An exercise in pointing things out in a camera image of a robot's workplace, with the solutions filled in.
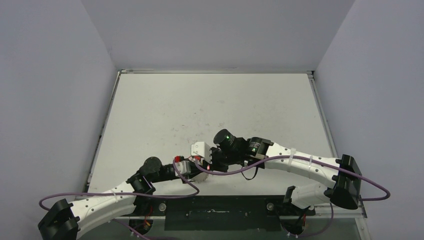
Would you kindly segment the metal key holder ring plate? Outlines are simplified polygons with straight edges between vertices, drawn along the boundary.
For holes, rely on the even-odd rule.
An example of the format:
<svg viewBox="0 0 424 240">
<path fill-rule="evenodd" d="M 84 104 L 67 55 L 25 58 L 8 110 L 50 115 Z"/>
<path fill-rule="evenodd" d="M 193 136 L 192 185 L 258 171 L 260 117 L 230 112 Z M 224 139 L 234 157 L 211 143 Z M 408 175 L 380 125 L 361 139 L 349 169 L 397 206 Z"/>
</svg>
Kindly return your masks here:
<svg viewBox="0 0 424 240">
<path fill-rule="evenodd" d="M 203 172 L 203 171 L 199 171 L 199 172 L 194 172 L 191 173 L 189 175 L 189 181 L 191 183 L 202 183 L 204 181 L 206 181 L 208 179 L 208 177 L 210 176 L 209 173 Z"/>
</svg>

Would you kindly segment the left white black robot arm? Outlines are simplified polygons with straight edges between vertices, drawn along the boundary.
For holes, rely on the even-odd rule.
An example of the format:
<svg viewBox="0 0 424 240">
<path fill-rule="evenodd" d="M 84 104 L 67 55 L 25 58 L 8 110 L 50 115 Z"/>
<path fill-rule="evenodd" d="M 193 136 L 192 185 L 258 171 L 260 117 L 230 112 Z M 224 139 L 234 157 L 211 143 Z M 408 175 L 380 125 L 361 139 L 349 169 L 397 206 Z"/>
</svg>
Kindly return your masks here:
<svg viewBox="0 0 424 240">
<path fill-rule="evenodd" d="M 82 193 L 83 199 L 55 202 L 47 209 L 38 223 L 44 240 L 77 240 L 90 230 L 117 217 L 144 215 L 149 210 L 149 200 L 164 199 L 154 195 L 154 183 L 189 179 L 201 171 L 195 162 L 182 156 L 171 164 L 162 164 L 155 156 L 147 158 L 143 165 L 127 180 L 102 193 Z"/>
</svg>

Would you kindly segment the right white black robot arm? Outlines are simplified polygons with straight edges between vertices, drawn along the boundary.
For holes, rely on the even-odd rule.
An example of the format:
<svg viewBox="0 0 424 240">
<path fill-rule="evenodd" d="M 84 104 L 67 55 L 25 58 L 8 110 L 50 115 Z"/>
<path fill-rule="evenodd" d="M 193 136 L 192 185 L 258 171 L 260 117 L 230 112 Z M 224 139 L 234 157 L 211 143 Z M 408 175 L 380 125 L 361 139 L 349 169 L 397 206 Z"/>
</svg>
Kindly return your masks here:
<svg viewBox="0 0 424 240">
<path fill-rule="evenodd" d="M 285 171 L 313 180 L 314 184 L 288 187 L 282 207 L 290 215 L 324 203 L 347 210 L 359 207 L 362 173 L 350 155 L 319 157 L 261 137 L 236 137 L 227 129 L 220 130 L 213 143 L 215 146 L 201 155 L 203 166 L 211 171 L 226 172 L 231 165 L 245 165 Z"/>
</svg>

